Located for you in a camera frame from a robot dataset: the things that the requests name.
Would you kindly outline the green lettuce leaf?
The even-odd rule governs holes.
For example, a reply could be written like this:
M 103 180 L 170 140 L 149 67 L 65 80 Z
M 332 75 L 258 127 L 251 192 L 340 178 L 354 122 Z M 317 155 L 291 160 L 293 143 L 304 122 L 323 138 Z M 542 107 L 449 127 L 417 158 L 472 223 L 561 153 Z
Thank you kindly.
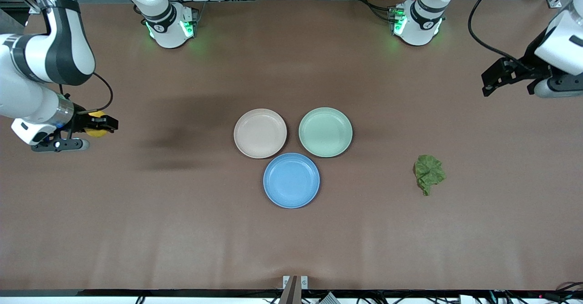
M 417 186 L 423 196 L 429 196 L 431 187 L 440 184 L 446 179 L 443 163 L 433 155 L 419 155 L 414 163 L 414 175 Z

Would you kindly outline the table edge clamp bracket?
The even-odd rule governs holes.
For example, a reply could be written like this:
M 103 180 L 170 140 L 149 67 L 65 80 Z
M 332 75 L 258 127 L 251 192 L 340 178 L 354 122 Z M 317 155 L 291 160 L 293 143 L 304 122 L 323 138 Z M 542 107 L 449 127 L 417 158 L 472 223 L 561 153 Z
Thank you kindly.
M 304 304 L 302 292 L 308 290 L 308 276 L 285 275 L 282 281 L 283 292 L 277 304 Z

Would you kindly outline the yellow lemon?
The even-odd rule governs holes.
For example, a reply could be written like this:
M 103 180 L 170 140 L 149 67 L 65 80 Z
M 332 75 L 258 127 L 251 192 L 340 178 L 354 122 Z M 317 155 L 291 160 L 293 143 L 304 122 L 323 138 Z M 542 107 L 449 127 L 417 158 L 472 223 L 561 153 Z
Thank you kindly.
M 88 113 L 88 115 L 92 116 L 92 117 L 102 117 L 105 115 L 104 111 L 95 111 L 95 112 L 90 112 Z M 100 138 L 106 134 L 108 134 L 107 130 L 98 130 L 95 128 L 85 128 L 85 133 L 91 137 L 95 137 L 95 138 Z

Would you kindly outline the blue round plate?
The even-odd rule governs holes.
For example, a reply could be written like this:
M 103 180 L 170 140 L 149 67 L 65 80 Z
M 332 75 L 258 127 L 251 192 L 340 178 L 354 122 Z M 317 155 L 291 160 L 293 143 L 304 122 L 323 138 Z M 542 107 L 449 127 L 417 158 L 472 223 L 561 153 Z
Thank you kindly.
M 319 193 L 321 176 L 313 160 L 289 152 L 273 158 L 264 170 L 264 192 L 275 205 L 286 209 L 302 208 Z

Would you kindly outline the brown table cover sheet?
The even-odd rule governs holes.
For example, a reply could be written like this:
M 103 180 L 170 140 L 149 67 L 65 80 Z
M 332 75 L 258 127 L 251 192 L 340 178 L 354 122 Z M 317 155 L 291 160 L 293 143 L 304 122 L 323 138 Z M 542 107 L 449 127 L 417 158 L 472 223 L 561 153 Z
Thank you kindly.
M 211 3 L 195 39 L 158 46 L 131 4 L 83 4 L 114 134 L 34 153 L 0 119 L 0 289 L 555 289 L 583 281 L 583 96 L 527 82 L 482 95 L 497 55 L 456 0 L 408 46 L 357 1 Z M 268 160 L 233 128 L 276 111 L 346 114 L 353 141 L 317 164 L 300 209 L 264 193 Z M 419 155 L 446 179 L 423 196 Z

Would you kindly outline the pale green round plate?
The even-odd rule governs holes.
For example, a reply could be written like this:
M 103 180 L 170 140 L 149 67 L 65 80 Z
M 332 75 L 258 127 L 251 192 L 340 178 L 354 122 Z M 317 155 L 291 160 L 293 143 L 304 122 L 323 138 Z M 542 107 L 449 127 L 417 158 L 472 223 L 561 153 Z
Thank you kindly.
M 317 157 L 337 157 L 352 144 L 353 126 L 343 112 L 331 107 L 309 111 L 298 126 L 304 148 Z

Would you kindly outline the beige round plate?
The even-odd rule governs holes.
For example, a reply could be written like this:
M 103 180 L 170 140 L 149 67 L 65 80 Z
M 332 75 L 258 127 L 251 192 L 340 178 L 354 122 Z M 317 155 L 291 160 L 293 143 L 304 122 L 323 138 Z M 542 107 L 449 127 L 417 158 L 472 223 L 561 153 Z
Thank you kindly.
M 287 135 L 287 125 L 281 115 L 265 108 L 244 113 L 233 131 L 237 149 L 254 159 L 276 155 L 284 147 Z

